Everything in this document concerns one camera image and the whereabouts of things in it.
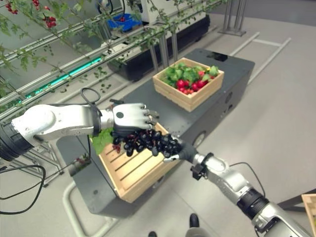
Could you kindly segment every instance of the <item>metal pole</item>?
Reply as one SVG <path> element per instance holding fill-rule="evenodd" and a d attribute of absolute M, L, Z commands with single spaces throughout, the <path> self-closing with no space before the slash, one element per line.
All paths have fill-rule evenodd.
<path fill-rule="evenodd" d="M 237 7 L 237 12 L 236 12 L 235 24 L 234 24 L 234 30 L 235 31 L 237 31 L 239 29 L 238 24 L 239 24 L 239 20 L 240 20 L 242 5 L 243 5 L 243 0 L 239 0 L 238 7 Z"/>
<path fill-rule="evenodd" d="M 231 21 L 232 21 L 232 13 L 233 13 L 233 6 L 234 6 L 234 0 L 228 0 L 227 3 L 230 2 L 230 9 L 229 9 L 229 15 L 228 15 L 228 25 L 227 29 L 231 28 Z"/>
<path fill-rule="evenodd" d="M 227 3 L 226 3 L 226 11 L 225 11 L 223 31 L 228 28 L 227 19 L 228 19 L 228 14 L 229 14 L 228 12 L 229 12 L 230 3 L 231 3 L 230 0 L 227 1 Z"/>
<path fill-rule="evenodd" d="M 163 68 L 166 68 L 169 66 L 169 57 L 168 57 L 168 47 L 167 47 L 167 42 L 166 42 L 166 36 L 164 32 L 159 39 L 159 48 L 160 48 Z"/>
<path fill-rule="evenodd" d="M 149 50 L 150 50 L 150 55 L 152 57 L 152 61 L 153 61 L 153 65 L 154 65 L 154 72 L 158 73 L 159 69 L 158 69 L 158 61 L 157 61 L 155 46 L 150 45 Z"/>
<path fill-rule="evenodd" d="M 244 6 L 242 8 L 241 21 L 240 21 L 240 25 L 239 25 L 239 31 L 241 31 L 242 26 L 243 26 L 243 20 L 245 19 L 245 12 L 246 12 L 246 7 L 247 7 L 248 0 L 243 0 L 243 1 L 244 1 Z"/>
<path fill-rule="evenodd" d="M 177 42 L 177 33 L 172 32 L 172 52 L 174 62 L 178 61 L 178 42 Z"/>

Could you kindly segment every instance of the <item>robotic hand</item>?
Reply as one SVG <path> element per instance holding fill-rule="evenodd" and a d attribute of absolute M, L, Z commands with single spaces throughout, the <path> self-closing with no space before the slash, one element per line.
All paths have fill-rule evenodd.
<path fill-rule="evenodd" d="M 312 237 L 283 209 L 256 191 L 224 160 L 212 153 L 203 156 L 190 144 L 179 142 L 182 145 L 181 152 L 164 161 L 186 160 L 192 163 L 193 178 L 199 180 L 204 177 L 214 183 L 251 220 L 258 232 L 266 237 Z"/>
<path fill-rule="evenodd" d="M 0 157 L 11 161 L 43 141 L 71 135 L 97 135 L 113 127 L 120 136 L 151 129 L 158 113 L 142 103 L 121 104 L 112 110 L 90 105 L 36 105 L 12 122 L 0 124 Z"/>

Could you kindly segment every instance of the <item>black cable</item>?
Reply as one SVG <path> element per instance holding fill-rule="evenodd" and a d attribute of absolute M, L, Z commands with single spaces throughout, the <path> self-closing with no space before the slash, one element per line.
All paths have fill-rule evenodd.
<path fill-rule="evenodd" d="M 256 179 L 257 179 L 257 181 L 258 181 L 258 183 L 259 183 L 259 185 L 260 185 L 260 187 L 261 187 L 261 189 L 262 189 L 263 196 L 266 197 L 266 191 L 265 191 L 265 189 L 263 188 L 263 186 L 262 186 L 262 184 L 261 184 L 261 182 L 260 182 L 260 179 L 258 178 L 256 172 L 253 170 L 253 168 L 251 167 L 251 165 L 248 164 L 247 162 L 237 162 L 237 163 L 235 163 L 235 164 L 231 164 L 230 166 L 234 166 L 234 165 L 238 165 L 238 164 L 245 164 L 245 165 L 247 165 L 247 166 L 251 169 L 252 173 L 253 173 L 254 176 L 256 177 Z"/>
<path fill-rule="evenodd" d="M 77 162 L 77 160 L 74 160 L 73 162 L 71 162 L 70 164 L 66 165 L 65 167 L 59 169 L 59 170 L 56 171 L 55 173 L 52 173 L 51 175 L 47 176 L 47 177 L 45 178 L 45 180 L 48 179 L 48 178 L 50 178 L 51 176 L 53 176 L 53 175 L 59 173 L 60 171 L 62 171 L 62 170 L 64 170 L 64 169 L 68 168 L 70 165 L 74 164 L 75 162 Z M 12 197 L 18 196 L 18 195 L 20 195 L 20 194 L 22 194 L 22 193 L 25 193 L 25 192 L 28 191 L 28 190 L 31 190 L 31 189 L 35 188 L 35 187 L 36 187 L 38 184 L 40 184 L 40 183 L 41 183 L 41 181 L 38 182 L 38 183 L 36 183 L 36 184 L 34 184 L 32 187 L 27 188 L 27 189 L 25 189 L 25 190 L 23 190 L 23 191 L 20 191 L 20 192 L 16 193 L 16 194 L 13 194 L 13 195 L 11 195 L 11 196 L 0 197 L 0 200 L 7 200 L 7 199 L 10 199 L 10 198 L 12 198 Z"/>
<path fill-rule="evenodd" d="M 98 98 L 95 99 L 95 100 L 89 101 L 89 100 L 85 97 L 85 95 L 83 94 L 83 92 L 84 92 L 85 90 L 91 90 L 91 91 L 93 91 L 94 93 L 97 94 Z M 100 95 L 99 92 L 97 92 L 95 89 L 88 88 L 88 87 L 81 88 L 81 90 L 80 90 L 80 95 L 81 95 L 82 98 L 86 101 L 85 103 L 69 103 L 69 104 L 60 104 L 60 103 L 57 103 L 57 104 L 48 104 L 48 105 L 52 105 L 52 106 L 88 105 L 88 104 L 95 104 L 96 102 L 98 102 L 98 101 L 101 99 L 101 95 Z"/>
<path fill-rule="evenodd" d="M 23 169 L 23 168 L 32 168 L 32 167 L 41 169 L 42 173 L 43 173 L 43 177 L 42 177 L 41 182 L 40 182 L 39 190 L 38 190 L 33 202 L 31 203 L 31 205 L 29 207 L 25 208 L 22 211 L 15 211 L 15 212 L 0 211 L 0 214 L 2 214 L 2 215 L 16 215 L 16 214 L 21 214 L 23 212 L 28 211 L 35 204 L 35 202 L 37 201 L 37 199 L 38 199 L 38 197 L 40 195 L 40 191 L 41 191 L 41 189 L 42 189 L 42 187 L 44 185 L 44 181 L 45 181 L 45 177 L 46 177 L 46 170 L 41 165 L 31 164 L 31 165 L 25 165 L 25 166 L 22 166 L 22 167 L 15 167 L 15 168 L 5 169 L 5 170 L 0 171 L 0 174 L 2 174 L 2 173 L 6 173 L 6 172 L 9 172 L 9 171 L 13 171 L 13 170 L 19 170 L 19 169 Z"/>
<path fill-rule="evenodd" d="M 256 228 L 255 228 L 255 233 L 256 233 L 257 237 L 260 237 Z"/>
<path fill-rule="evenodd" d="M 122 19 L 125 15 L 125 1 L 122 0 L 122 2 L 123 2 L 123 15 L 119 19 Z"/>

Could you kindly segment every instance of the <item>bunch of grapes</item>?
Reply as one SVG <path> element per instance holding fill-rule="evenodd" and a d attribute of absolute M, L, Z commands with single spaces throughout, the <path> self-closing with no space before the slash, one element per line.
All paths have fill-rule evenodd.
<path fill-rule="evenodd" d="M 5 5 L 5 7 L 8 8 L 8 11 L 11 12 L 12 14 L 15 14 L 15 15 L 18 14 L 18 10 L 17 9 L 14 10 L 14 11 L 12 10 L 12 5 L 11 5 L 10 2 L 8 2 L 8 4 Z"/>
<path fill-rule="evenodd" d="M 124 149 L 128 157 L 131 157 L 134 150 L 142 152 L 145 148 L 152 151 L 153 156 L 158 156 L 159 152 L 164 157 L 169 158 L 172 155 L 178 154 L 181 151 L 181 145 L 178 140 L 173 139 L 170 134 L 162 135 L 160 131 L 141 130 L 134 132 L 127 137 L 120 137 L 115 132 L 112 132 L 113 145 L 119 146 L 124 143 Z"/>
<path fill-rule="evenodd" d="M 46 25 L 48 28 L 52 28 L 53 26 L 56 26 L 56 18 L 53 16 L 45 16 L 43 18 L 43 21 L 46 22 Z"/>
<path fill-rule="evenodd" d="M 40 8 L 40 7 L 39 7 L 40 1 L 39 1 L 39 0 L 32 0 L 32 2 L 33 2 L 33 4 L 34 4 L 36 10 L 39 10 L 39 8 Z"/>

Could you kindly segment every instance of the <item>grape leaf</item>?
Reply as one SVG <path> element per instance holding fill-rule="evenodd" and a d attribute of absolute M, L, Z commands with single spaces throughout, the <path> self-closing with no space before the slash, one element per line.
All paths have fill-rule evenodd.
<path fill-rule="evenodd" d="M 113 142 L 113 137 L 110 135 L 112 130 L 113 128 L 107 128 L 102 130 L 98 136 L 89 136 L 92 139 L 92 145 L 97 155 L 103 151 L 107 144 Z"/>

